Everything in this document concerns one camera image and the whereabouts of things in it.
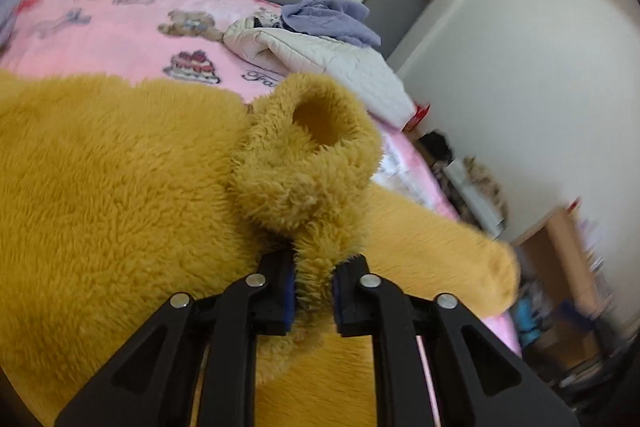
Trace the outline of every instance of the gray cloth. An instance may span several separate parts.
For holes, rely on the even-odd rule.
[[[369,8],[349,0],[302,0],[282,7],[282,19],[291,30],[361,48],[380,45],[380,36],[362,23],[367,16]]]
[[[14,31],[16,9],[22,0],[0,0],[0,47],[7,44]]]

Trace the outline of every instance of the teddy bear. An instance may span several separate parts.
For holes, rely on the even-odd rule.
[[[363,253],[407,293],[482,316],[518,287],[507,245],[371,184],[380,153],[327,76],[293,74],[248,110],[199,82],[0,70],[0,423],[2,371],[53,427],[173,293],[219,295],[287,241],[296,318],[258,341],[257,425],[374,427],[371,341],[332,324],[338,263]]]
[[[216,28],[216,20],[206,12],[169,12],[172,24],[161,24],[158,30],[173,37],[203,37],[207,41],[221,41],[224,35]]]

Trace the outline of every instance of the yellow plush toy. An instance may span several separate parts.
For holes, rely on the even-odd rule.
[[[514,298],[505,245],[370,183],[380,137],[331,79],[232,92],[0,74],[0,367],[50,427],[177,291],[215,295],[284,239],[299,311],[258,346],[257,424],[375,425],[367,339],[332,332],[330,278],[363,253],[407,293],[476,314]]]

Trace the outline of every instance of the clothes pile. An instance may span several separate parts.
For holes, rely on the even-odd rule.
[[[316,37],[331,37],[359,48],[378,47],[380,36],[363,20],[369,8],[350,0],[302,0],[282,7],[282,15],[266,10],[256,14],[256,28],[280,28]]]

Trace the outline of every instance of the blue object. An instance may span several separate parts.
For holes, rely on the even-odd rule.
[[[533,305],[528,295],[513,305],[513,320],[518,330],[520,346],[527,347],[540,338],[542,332],[533,314]]]
[[[295,272],[292,272],[287,279],[287,288],[285,290],[285,317],[284,321],[287,324],[287,330],[291,330],[293,326],[293,319],[296,316],[296,279]]]
[[[282,7],[282,20],[297,33],[332,37],[360,48],[379,46],[380,36],[362,21],[369,8],[350,0],[302,0]]]

